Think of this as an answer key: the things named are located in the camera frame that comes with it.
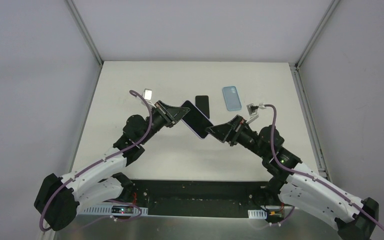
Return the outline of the purple-edged black smartphone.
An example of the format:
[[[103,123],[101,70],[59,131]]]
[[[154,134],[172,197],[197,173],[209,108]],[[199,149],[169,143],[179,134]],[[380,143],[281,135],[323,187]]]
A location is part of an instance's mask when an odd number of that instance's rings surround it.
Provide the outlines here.
[[[182,121],[195,133],[200,139],[208,136],[207,128],[213,127],[212,122],[202,113],[191,101],[186,100],[181,107],[189,108],[188,113],[182,118]]]

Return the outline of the light blue phone case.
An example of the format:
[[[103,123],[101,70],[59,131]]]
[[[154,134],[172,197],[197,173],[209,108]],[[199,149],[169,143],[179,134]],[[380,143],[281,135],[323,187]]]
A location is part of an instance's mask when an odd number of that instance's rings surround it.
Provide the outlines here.
[[[235,86],[226,86],[222,88],[222,94],[226,109],[229,112],[240,111],[242,104]]]

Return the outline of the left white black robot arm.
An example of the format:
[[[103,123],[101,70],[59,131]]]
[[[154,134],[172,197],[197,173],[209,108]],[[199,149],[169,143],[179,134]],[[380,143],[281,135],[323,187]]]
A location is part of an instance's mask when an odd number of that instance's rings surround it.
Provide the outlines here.
[[[173,127],[190,111],[160,100],[145,106],[149,116],[130,116],[121,137],[101,159],[62,176],[51,173],[44,178],[34,201],[43,232],[64,229],[81,211],[100,202],[117,198],[124,203],[132,198],[133,189],[123,169],[144,153],[143,145],[157,132]]]

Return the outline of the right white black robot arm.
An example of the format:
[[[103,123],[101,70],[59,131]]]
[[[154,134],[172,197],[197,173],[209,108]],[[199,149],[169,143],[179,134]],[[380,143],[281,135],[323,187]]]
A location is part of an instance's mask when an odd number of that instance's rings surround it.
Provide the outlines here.
[[[379,219],[379,203],[352,195],[311,170],[283,146],[285,140],[275,125],[257,132],[237,115],[205,131],[231,147],[241,145],[262,159],[263,167],[272,175],[263,192],[268,204],[282,202],[297,207],[331,226],[343,240],[371,238]]]

